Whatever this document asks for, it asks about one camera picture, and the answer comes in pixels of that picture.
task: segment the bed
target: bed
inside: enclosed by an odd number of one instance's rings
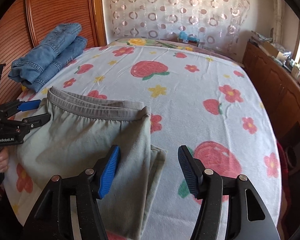
[[[37,94],[25,89],[19,99],[43,99],[55,86],[96,98],[142,101],[151,107],[151,143],[165,149],[167,159],[141,239],[191,236],[201,202],[189,193],[178,163],[178,147],[184,144],[220,175],[246,174],[277,224],[282,184],[276,139],[244,70],[217,54],[189,46],[146,45],[151,42],[130,39],[89,48]],[[32,114],[35,110],[20,112],[14,119]],[[41,190],[13,152],[4,187],[23,225]],[[224,196],[218,239],[224,239],[226,220]],[[108,236],[124,239],[110,232]]]

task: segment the cardboard box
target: cardboard box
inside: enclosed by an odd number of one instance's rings
[[[268,41],[265,41],[263,43],[263,47],[266,49],[266,51],[268,51],[268,53],[272,56],[274,56],[275,58],[277,58],[278,60],[280,60],[281,62],[284,62],[287,57],[284,56],[280,51],[278,51],[274,46],[272,46]]]

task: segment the red fabric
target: red fabric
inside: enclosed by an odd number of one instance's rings
[[[277,141],[277,148],[278,148],[280,164],[281,164],[282,190],[284,191],[285,197],[287,200],[287,210],[282,217],[281,226],[282,226],[282,230],[284,233],[284,238],[289,239],[289,234],[288,234],[288,231],[287,231],[287,228],[285,225],[285,219],[286,219],[286,216],[287,216],[290,206],[291,206],[291,196],[290,196],[290,188],[289,188],[289,182],[288,182],[288,172],[289,172],[288,171],[288,163],[287,163],[287,159],[286,159],[284,150],[278,141]]]

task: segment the denim fabric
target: denim fabric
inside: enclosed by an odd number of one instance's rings
[[[42,72],[42,74],[31,84],[24,80],[22,84],[34,90],[36,93],[51,79],[53,78],[66,64],[82,54],[87,45],[87,39],[78,36],[74,41],[65,48],[59,56],[56,57],[52,63]]]
[[[81,30],[79,23],[58,25],[27,55],[12,62],[8,77],[16,82],[27,80],[32,84]]]

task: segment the yellow star print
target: yellow star print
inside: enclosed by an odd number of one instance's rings
[[[14,212],[15,214],[17,214],[17,213],[18,213],[18,209],[19,209],[18,204],[14,204],[14,205],[12,205],[11,207],[12,207],[12,209],[13,209],[13,212]]]
[[[41,91],[41,94],[43,94],[43,95],[44,95],[44,94],[47,94],[47,93],[48,93],[48,89],[49,89],[49,88],[45,88],[44,90],[42,90],[42,91]]]
[[[111,60],[110,62],[108,62],[108,64],[111,65],[111,66],[114,65],[114,64],[116,64],[116,63],[117,63],[116,60]]]
[[[95,77],[95,83],[101,82],[105,79],[105,76],[99,76],[99,77]]]
[[[160,85],[156,85],[154,88],[148,88],[150,92],[152,92],[151,97],[156,98],[159,95],[166,95],[166,87],[162,87]]]

